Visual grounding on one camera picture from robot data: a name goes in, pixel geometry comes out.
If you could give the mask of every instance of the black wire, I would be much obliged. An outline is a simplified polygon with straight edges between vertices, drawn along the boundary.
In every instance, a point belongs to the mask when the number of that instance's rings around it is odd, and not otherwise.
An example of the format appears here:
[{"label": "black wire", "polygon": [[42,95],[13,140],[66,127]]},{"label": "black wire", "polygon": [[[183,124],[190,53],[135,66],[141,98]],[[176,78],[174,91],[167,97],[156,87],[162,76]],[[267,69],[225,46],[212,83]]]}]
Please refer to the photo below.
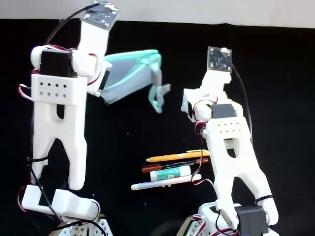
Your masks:
[{"label": "black wire", "polygon": [[75,222],[67,224],[67,225],[56,227],[54,229],[51,229],[50,231],[62,230],[62,229],[65,229],[65,228],[68,228],[68,227],[71,227],[71,226],[74,226],[74,225],[81,226],[83,223],[90,223],[90,224],[95,225],[101,231],[101,233],[106,236],[105,230],[99,224],[94,222],[93,220],[78,220],[78,221],[75,221]]},{"label": "black wire", "polygon": [[57,213],[55,212],[55,210],[54,210],[53,207],[51,206],[50,201],[49,201],[49,199],[48,199],[46,193],[44,192],[43,187],[41,186],[41,184],[40,184],[38,178],[36,177],[33,168],[31,167],[30,170],[31,170],[31,174],[33,175],[33,177],[34,177],[34,179],[35,179],[36,185],[39,187],[39,190],[41,191],[41,194],[44,196],[44,198],[45,198],[45,200],[46,200],[46,202],[47,202],[47,205],[48,205],[49,209],[50,209],[50,210],[53,212],[53,214],[59,219],[59,221],[62,222],[61,218],[57,215]]},{"label": "black wire", "polygon": [[249,107],[249,104],[248,104],[248,99],[247,99],[247,93],[246,93],[246,90],[245,90],[245,86],[244,86],[244,83],[241,79],[241,76],[240,74],[238,73],[238,71],[236,70],[234,64],[232,64],[232,68],[236,74],[236,77],[241,85],[241,89],[242,89],[242,93],[243,93],[243,96],[244,96],[244,102],[245,102],[245,112],[246,112],[246,115],[247,115],[247,120],[248,120],[248,123],[249,123],[249,127],[250,127],[250,132],[251,132],[251,142],[252,142],[252,116],[251,116],[251,112],[250,112],[250,107]]},{"label": "black wire", "polygon": [[64,19],[63,21],[61,21],[54,29],[53,31],[51,31],[51,33],[48,35],[46,41],[45,41],[45,45],[46,44],[49,44],[50,41],[53,39],[53,37],[56,35],[56,33],[66,24],[68,23],[73,17],[75,17],[76,15],[80,14],[81,12],[83,11],[86,11],[86,10],[89,10],[95,6],[98,6],[100,5],[99,2],[97,3],[94,3],[94,4],[91,4],[91,5],[88,5],[86,7],[83,7],[82,9],[74,12],[72,15],[70,15],[69,17],[67,17],[66,19]]},{"label": "black wire", "polygon": [[217,231],[219,231],[221,234],[227,235],[225,232],[223,232],[222,230],[220,230],[219,227],[218,227],[218,219],[219,219],[220,215],[221,215],[221,211],[219,211],[218,216],[217,216],[217,219],[216,219],[216,229],[217,229]]}]

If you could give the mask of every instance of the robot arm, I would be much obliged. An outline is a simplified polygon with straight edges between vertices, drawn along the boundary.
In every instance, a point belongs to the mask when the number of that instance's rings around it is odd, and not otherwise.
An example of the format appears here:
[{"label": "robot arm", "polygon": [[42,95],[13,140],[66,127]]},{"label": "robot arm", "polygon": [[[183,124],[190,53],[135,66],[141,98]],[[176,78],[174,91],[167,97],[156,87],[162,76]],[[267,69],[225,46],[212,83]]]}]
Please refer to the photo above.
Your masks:
[{"label": "robot arm", "polygon": [[[228,99],[223,90],[224,84],[231,81],[231,55],[232,51],[226,48],[208,48],[208,70],[201,87],[184,90],[182,111],[192,122],[205,124],[202,136],[207,141],[215,175],[218,198],[215,205],[228,226],[235,230],[248,223],[240,217],[231,196],[235,177],[242,179],[253,193],[254,208],[259,208],[264,215],[265,224],[274,225],[278,221],[278,211],[267,178],[259,168],[242,106]],[[235,155],[230,155],[228,150],[233,150]]]}]

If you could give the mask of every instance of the cable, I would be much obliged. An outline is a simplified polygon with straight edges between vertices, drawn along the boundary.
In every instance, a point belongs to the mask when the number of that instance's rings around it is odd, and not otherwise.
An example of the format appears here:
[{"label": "cable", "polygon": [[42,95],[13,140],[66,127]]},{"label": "cable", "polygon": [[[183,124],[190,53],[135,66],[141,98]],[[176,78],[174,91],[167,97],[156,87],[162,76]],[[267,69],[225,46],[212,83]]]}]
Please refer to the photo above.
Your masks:
[{"label": "cable", "polygon": [[199,102],[202,102],[202,101],[210,101],[210,102],[212,102],[214,105],[216,105],[216,104],[218,103],[218,97],[215,97],[215,98],[216,98],[216,101],[213,101],[213,100],[210,100],[210,99],[202,99],[202,100],[197,101],[197,102],[194,104],[194,106],[193,106],[193,108],[192,108],[192,115],[193,115],[193,118],[194,118],[196,121],[198,121],[198,120],[197,120],[196,114],[195,114],[195,106],[196,106]]},{"label": "cable", "polygon": [[[228,231],[232,231],[232,229],[224,229],[221,230],[222,232],[226,233]],[[221,234],[219,231],[216,231],[215,233],[211,234],[210,236],[218,236],[219,234]]]},{"label": "cable", "polygon": [[18,196],[17,196],[17,201],[18,201],[18,205],[19,205],[19,208],[24,211],[24,212],[27,212],[23,207],[22,207],[22,204],[20,202],[20,192],[25,189],[25,186],[22,186],[19,190],[18,190]]},{"label": "cable", "polygon": [[247,115],[247,120],[248,120],[248,124],[249,124],[249,127],[250,127],[250,133],[251,133],[251,142],[252,142],[252,116],[251,116],[251,112],[250,112],[250,107],[249,107],[249,104],[248,104],[248,98],[247,98],[247,93],[246,93],[246,90],[245,90],[245,86],[244,86],[244,83],[241,79],[241,76],[240,74],[238,73],[238,71],[236,70],[234,64],[232,64],[232,68],[236,74],[236,77],[241,85],[241,89],[242,89],[242,92],[243,92],[243,96],[244,96],[244,103],[245,103],[245,112],[246,112],[246,115]]},{"label": "cable", "polygon": [[31,167],[30,169],[31,169],[31,174],[32,174],[32,176],[33,176],[33,178],[34,178],[34,180],[35,180],[35,183],[36,183],[36,185],[39,187],[39,190],[41,191],[41,194],[44,196],[44,198],[45,198],[45,200],[46,200],[46,203],[47,203],[49,209],[50,209],[50,210],[53,212],[53,214],[59,219],[59,221],[62,222],[62,219],[57,215],[57,213],[55,212],[55,210],[54,210],[53,207],[51,206],[50,201],[49,201],[49,199],[48,199],[46,193],[44,192],[43,187],[41,186],[41,184],[40,184],[38,178],[36,177],[33,168]]},{"label": "cable", "polygon": [[217,217],[217,219],[216,219],[216,229],[217,229],[217,231],[220,232],[221,234],[227,235],[227,236],[236,236],[236,235],[238,235],[238,231],[235,231],[235,232],[232,233],[232,234],[226,234],[223,230],[220,230],[220,229],[219,229],[219,227],[218,227],[218,219],[219,219],[220,215],[221,215],[221,211],[219,211],[218,217]]},{"label": "cable", "polygon": [[72,222],[70,224],[67,224],[67,225],[63,225],[63,226],[59,226],[59,227],[56,227],[54,229],[51,229],[49,231],[57,231],[57,230],[62,230],[62,229],[65,229],[65,228],[68,228],[68,227],[71,227],[71,226],[74,226],[74,225],[82,225],[83,223],[90,223],[90,224],[93,224],[94,226],[96,226],[103,235],[106,236],[106,232],[104,229],[102,229],[102,227],[100,225],[98,225],[96,222],[92,221],[92,220],[78,220],[78,221],[75,221],[75,222]]},{"label": "cable", "polygon": [[26,94],[22,91],[22,88],[31,89],[31,87],[28,87],[28,86],[23,85],[23,84],[19,84],[19,85],[18,85],[18,93],[19,93],[23,98],[26,98],[27,100],[33,102],[33,99],[32,99],[30,96],[26,95]]},{"label": "cable", "polygon": [[73,17],[75,17],[76,15],[80,14],[83,11],[89,10],[95,6],[100,5],[101,3],[97,2],[91,5],[88,5],[86,7],[83,7],[82,9],[74,12],[72,15],[70,15],[69,17],[67,17],[66,19],[64,19],[63,21],[61,21],[52,31],[51,33],[48,35],[45,44],[49,44],[50,41],[53,39],[53,37],[56,35],[56,33],[66,24],[68,23]]}]

